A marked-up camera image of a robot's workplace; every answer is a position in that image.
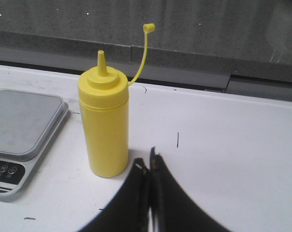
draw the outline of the bottle body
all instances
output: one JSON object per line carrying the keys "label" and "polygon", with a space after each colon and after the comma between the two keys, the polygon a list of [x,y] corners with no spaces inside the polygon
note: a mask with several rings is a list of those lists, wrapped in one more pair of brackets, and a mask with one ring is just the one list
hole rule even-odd
{"label": "bottle body", "polygon": [[80,100],[88,159],[98,176],[122,173],[128,164],[129,101],[110,109],[96,109]]}

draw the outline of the digital scale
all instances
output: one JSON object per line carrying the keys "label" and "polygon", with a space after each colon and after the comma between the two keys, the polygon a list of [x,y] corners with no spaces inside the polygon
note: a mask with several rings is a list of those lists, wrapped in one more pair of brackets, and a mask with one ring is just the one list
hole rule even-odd
{"label": "digital scale", "polygon": [[0,89],[0,196],[22,187],[68,108],[58,96]]}

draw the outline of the squeeze bottle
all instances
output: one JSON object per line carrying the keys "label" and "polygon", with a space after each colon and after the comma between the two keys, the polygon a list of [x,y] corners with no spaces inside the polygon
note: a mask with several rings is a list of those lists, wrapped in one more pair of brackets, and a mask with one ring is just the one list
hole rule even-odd
{"label": "squeeze bottle", "polygon": [[154,24],[144,24],[145,47],[140,68],[128,82],[124,73],[106,66],[104,52],[98,64],[78,80],[79,104],[91,170],[98,176],[113,177],[128,164],[129,90],[142,72],[147,55],[147,34]]}

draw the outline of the granite surface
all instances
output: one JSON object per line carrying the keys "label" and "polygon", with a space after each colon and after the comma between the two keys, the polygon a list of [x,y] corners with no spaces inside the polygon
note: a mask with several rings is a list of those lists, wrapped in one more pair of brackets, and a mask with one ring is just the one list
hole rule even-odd
{"label": "granite surface", "polygon": [[292,0],[0,0],[0,47],[292,82]]}

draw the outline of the scale button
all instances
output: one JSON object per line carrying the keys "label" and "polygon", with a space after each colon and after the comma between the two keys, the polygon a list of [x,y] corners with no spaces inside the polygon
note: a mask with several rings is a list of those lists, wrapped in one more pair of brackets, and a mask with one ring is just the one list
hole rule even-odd
{"label": "scale button", "polygon": [[0,173],[5,172],[8,168],[9,168],[9,167],[8,167],[7,165],[2,165],[2,166],[0,167]]}
{"label": "scale button", "polygon": [[15,172],[17,172],[17,167],[11,167],[8,171],[9,174],[14,174]]}

